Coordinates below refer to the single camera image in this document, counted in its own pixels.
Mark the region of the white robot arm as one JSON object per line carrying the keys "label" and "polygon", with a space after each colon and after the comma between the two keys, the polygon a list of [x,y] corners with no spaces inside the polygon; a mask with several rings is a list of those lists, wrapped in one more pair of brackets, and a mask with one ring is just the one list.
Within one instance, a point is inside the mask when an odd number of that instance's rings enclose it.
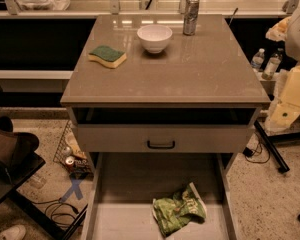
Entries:
{"label": "white robot arm", "polygon": [[266,33],[273,41],[285,42],[285,53],[297,61],[289,71],[281,69],[274,87],[265,122],[267,131],[288,129],[300,116],[300,2],[289,17],[284,18]]}

